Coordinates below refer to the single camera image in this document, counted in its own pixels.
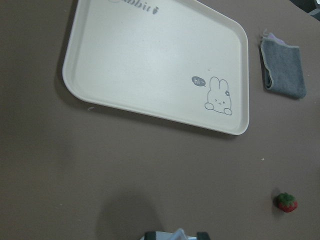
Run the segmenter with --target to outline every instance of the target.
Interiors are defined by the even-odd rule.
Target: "speech bubble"
[[[205,87],[206,86],[206,81],[198,76],[192,77],[192,82],[194,83],[194,85],[196,85],[198,87]]]

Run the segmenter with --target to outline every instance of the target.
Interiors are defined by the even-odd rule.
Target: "gray cloth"
[[[268,37],[262,38],[261,53],[267,90],[299,99],[306,96],[298,46],[287,45],[269,33]]]

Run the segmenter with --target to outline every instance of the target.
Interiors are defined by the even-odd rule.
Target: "bunny illustration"
[[[204,107],[218,113],[232,115],[229,85],[226,80],[219,80],[216,76],[210,79],[210,90]]]

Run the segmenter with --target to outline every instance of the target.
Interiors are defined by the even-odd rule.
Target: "white plastic tray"
[[[246,33],[195,0],[79,0],[62,72],[86,102],[233,135],[249,124]]]

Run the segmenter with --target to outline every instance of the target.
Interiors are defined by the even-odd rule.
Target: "denim cloth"
[[[267,90],[302,99],[307,91],[301,65],[300,49],[276,38],[262,37],[261,53],[265,66]]]

